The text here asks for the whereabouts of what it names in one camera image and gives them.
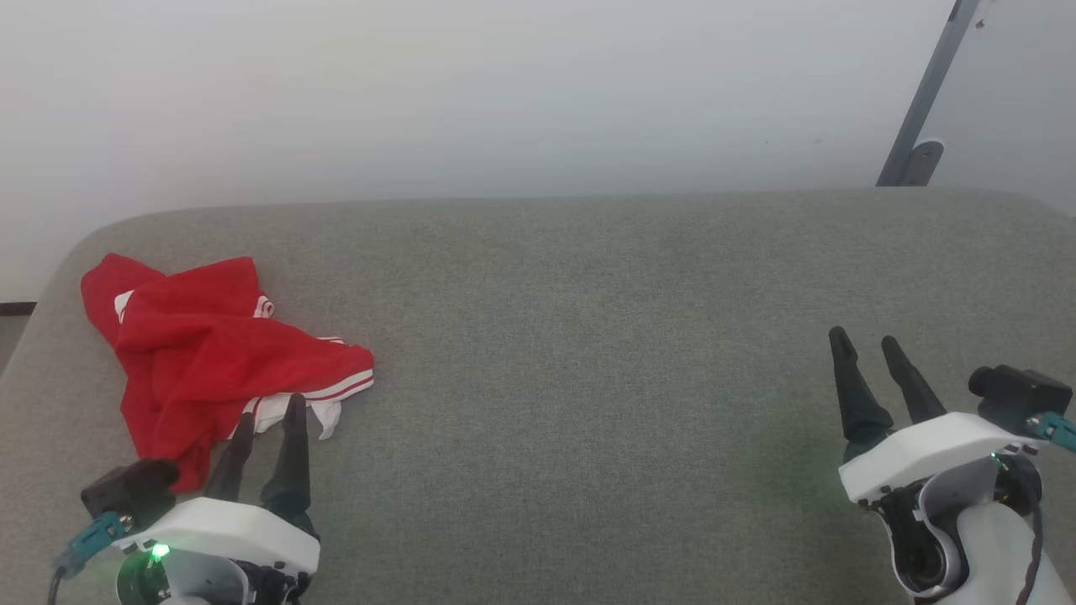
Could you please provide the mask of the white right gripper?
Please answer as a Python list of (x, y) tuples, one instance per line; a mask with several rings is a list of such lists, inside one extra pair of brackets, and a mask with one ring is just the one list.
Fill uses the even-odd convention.
[(1017, 452), (1046, 448), (1045, 440), (1015, 435), (985, 418), (947, 413), (925, 377), (893, 336), (881, 340), (884, 364), (898, 384), (914, 425), (892, 433), (893, 419), (876, 400), (858, 370), (856, 349), (841, 326), (829, 332), (839, 417), (845, 440), (845, 464), (839, 478), (853, 504), (879, 501), (884, 489), (902, 489), (942, 472), (954, 470), (994, 455), (1014, 445)]

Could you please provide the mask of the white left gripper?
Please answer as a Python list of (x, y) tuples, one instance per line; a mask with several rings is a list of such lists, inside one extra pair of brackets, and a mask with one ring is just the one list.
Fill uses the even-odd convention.
[(303, 395), (291, 396), (282, 420), (277, 467), (261, 488), (261, 507), (237, 502), (256, 433), (254, 414), (243, 413), (206, 482), (206, 497), (176, 504), (148, 529), (123, 537), (114, 546), (124, 552), (130, 548), (146, 552), (164, 564), (169, 576), (208, 577), (211, 569), (235, 562), (277, 568), (293, 577), (314, 575), (320, 543), (306, 533), (315, 531), (309, 516), (306, 407)]

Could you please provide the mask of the red and white garment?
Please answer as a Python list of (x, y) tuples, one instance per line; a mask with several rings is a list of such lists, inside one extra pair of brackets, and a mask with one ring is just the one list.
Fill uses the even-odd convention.
[(372, 352), (277, 320), (250, 257), (166, 275), (110, 254), (81, 293), (127, 376), (121, 413), (134, 451), (176, 463), (176, 494), (203, 490), (213, 445), (243, 414), (265, 432), (298, 394), (328, 438), (342, 403), (374, 382)]

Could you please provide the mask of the grey metal bar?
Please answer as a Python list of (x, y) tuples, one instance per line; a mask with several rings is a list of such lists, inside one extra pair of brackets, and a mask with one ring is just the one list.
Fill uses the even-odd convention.
[(900, 175), (910, 158), (911, 150), (923, 140), (936, 139), (923, 138), (926, 119), (939, 92), (942, 92), (942, 84), (952, 68), (957, 52), (972, 26), (973, 16), (978, 11), (980, 1), (952, 0), (952, 11), (942, 28), (942, 34), (939, 34), (935, 50), (931, 53), (925, 73), (923, 73), (905, 117), (900, 124), (898, 133), (895, 135), (890, 152), (884, 158), (883, 168), (875, 182), (876, 187), (898, 187)]

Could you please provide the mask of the grey metal bracket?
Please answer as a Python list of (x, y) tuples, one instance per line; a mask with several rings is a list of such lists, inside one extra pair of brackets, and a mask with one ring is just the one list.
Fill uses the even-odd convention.
[(910, 152), (910, 158), (900, 175), (898, 187), (926, 187), (942, 160), (945, 146), (940, 140), (923, 140)]

